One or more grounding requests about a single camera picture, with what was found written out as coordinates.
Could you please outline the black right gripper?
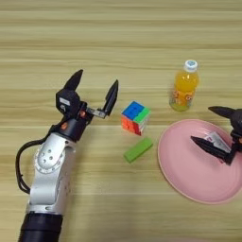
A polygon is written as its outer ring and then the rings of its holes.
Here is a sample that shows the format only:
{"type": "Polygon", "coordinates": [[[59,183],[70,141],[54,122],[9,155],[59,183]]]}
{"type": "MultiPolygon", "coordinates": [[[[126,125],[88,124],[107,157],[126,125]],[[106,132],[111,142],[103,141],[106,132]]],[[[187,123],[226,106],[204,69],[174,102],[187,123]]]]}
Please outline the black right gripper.
{"type": "MultiPolygon", "coordinates": [[[[208,110],[225,118],[230,118],[235,112],[235,109],[222,106],[212,106],[209,107],[208,110]]],[[[233,138],[233,143],[230,153],[226,152],[221,148],[215,147],[212,142],[207,141],[203,138],[191,136],[191,139],[205,152],[217,157],[218,159],[221,159],[225,164],[232,164],[235,154],[237,152],[242,152],[242,135],[233,130],[231,132],[231,136],[233,138]]]]}

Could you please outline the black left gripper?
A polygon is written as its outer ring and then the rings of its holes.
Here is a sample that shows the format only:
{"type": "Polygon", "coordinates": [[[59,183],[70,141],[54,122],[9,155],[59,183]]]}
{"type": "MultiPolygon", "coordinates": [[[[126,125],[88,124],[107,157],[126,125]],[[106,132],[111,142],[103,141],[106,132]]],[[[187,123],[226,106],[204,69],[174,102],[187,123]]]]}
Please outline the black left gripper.
{"type": "MultiPolygon", "coordinates": [[[[64,89],[67,91],[75,91],[80,83],[82,74],[82,69],[76,71],[67,80],[64,85],[64,89]]],[[[111,114],[112,108],[117,99],[118,85],[119,82],[116,80],[108,91],[105,97],[106,103],[103,110],[83,106],[78,109],[78,112],[74,116],[72,116],[64,106],[61,106],[59,111],[63,114],[63,118],[59,124],[53,125],[49,132],[57,133],[72,142],[79,141],[86,127],[92,122],[95,116],[105,118],[105,114],[111,114]]]]}

